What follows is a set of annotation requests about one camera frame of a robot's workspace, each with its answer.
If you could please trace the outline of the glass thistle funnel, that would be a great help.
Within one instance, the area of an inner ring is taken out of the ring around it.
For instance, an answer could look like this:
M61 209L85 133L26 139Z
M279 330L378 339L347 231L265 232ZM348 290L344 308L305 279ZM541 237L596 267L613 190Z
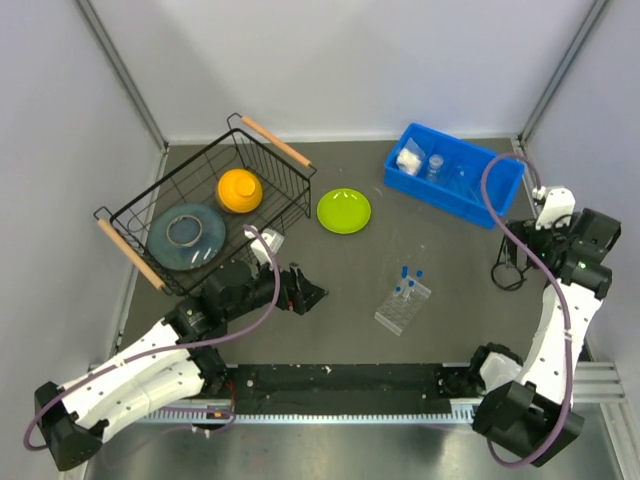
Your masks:
M467 171L462 166L457 166L451 175L450 187L467 201L481 202L481 196L478 193L478 175L474 171Z

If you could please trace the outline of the clear glass bottle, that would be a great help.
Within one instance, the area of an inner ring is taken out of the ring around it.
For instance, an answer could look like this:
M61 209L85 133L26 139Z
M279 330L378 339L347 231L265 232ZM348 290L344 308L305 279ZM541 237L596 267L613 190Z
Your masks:
M444 158L441 155L431 155L428 159L426 179L433 184L440 184L443 166Z

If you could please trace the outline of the beige sponge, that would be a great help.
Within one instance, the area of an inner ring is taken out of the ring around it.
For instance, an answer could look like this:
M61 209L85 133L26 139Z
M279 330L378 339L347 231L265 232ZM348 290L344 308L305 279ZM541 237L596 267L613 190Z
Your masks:
M409 138L396 157L396 165L400 171L416 176L424 163L424 159L425 153L423 149L413 138Z

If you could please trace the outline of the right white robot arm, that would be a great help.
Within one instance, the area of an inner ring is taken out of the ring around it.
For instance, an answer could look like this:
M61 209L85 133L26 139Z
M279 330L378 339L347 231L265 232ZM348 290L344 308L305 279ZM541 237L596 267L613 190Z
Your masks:
M483 396L472 428L494 452L514 458L508 468L540 467L571 444L584 420L573 413L575 370L589 325L612 285L603 261L621 235L618 220L585 208L537 229L534 221L507 223L506 257L522 249L527 264L547 278L539 326L526 358L489 343L467 370L469 388Z

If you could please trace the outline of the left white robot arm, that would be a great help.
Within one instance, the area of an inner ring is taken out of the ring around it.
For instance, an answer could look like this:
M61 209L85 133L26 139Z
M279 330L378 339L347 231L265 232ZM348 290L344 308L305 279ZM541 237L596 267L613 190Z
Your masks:
M76 468L122 429L175 401L220 394L229 373L217 347L229 339L230 322L258 309L304 315L326 295L297 264L224 263L120 354L35 391L37 427L56 468Z

